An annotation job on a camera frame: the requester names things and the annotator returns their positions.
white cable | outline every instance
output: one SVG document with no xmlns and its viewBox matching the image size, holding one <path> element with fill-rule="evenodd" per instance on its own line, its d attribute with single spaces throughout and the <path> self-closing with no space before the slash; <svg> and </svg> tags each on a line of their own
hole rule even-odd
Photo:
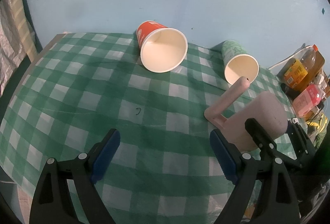
<svg viewBox="0 0 330 224">
<path fill-rule="evenodd" d="M 306 46 L 306 47 L 300 49 L 299 51 L 295 52 L 293 55 L 290 55 L 289 57 L 287 57 L 286 59 L 282 60 L 281 62 L 278 62 L 278 63 L 276 63 L 275 65 L 272 65 L 272 66 L 269 67 L 268 69 L 271 70 L 272 68 L 275 68 L 276 66 L 278 66 L 278 65 L 280 65 L 280 64 L 282 64 L 282 63 L 288 61 L 289 59 L 293 58 L 293 57 L 294 57 L 295 55 L 297 55 L 298 53 L 304 51 L 305 49 L 311 48 L 311 47 L 312 47 L 312 46 L 309 45 L 309 46 Z"/>
</svg>

fabric curtain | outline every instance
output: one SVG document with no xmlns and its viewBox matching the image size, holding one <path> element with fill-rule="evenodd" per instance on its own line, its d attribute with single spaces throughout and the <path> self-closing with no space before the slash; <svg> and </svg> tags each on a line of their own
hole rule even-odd
<svg viewBox="0 0 330 224">
<path fill-rule="evenodd" d="M 26 20 L 22 0 L 0 1 L 0 97 L 15 69 L 28 55 L 37 55 L 34 31 Z"/>
</svg>

red paper cup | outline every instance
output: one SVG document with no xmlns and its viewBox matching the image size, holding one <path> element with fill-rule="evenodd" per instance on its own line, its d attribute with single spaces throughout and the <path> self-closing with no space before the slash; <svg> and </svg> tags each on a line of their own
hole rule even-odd
<svg viewBox="0 0 330 224">
<path fill-rule="evenodd" d="M 154 21 L 143 22 L 136 30 L 142 64 L 152 72 L 176 68 L 187 54 L 188 43 L 182 32 Z"/>
</svg>

plaid fabric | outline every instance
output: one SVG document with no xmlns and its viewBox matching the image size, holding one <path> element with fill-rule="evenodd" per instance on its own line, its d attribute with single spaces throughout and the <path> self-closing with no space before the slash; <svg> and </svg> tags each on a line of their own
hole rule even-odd
<svg viewBox="0 0 330 224">
<path fill-rule="evenodd" d="M 96 189 L 117 223 L 213 223 L 234 188 L 209 145 L 214 126 L 203 115 L 229 88 L 222 55 L 189 44 L 175 70 L 152 73 L 139 53 L 133 35 L 63 37 L 37 62 L 6 111 L 0 164 L 33 195 L 48 158 L 73 159 L 116 128 L 121 144 Z M 288 118 L 295 116 L 277 78 L 263 68 L 224 116 L 262 91 L 278 97 Z M 276 142 L 295 157 L 287 135 Z"/>
</svg>

pink bottle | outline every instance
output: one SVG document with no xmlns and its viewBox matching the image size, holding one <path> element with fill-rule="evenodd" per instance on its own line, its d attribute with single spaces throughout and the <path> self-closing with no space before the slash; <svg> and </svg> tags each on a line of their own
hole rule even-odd
<svg viewBox="0 0 330 224">
<path fill-rule="evenodd" d="M 319 104 L 325 92 L 321 85 L 311 84 L 293 101 L 292 106 L 298 117 L 303 117 L 307 112 Z"/>
</svg>

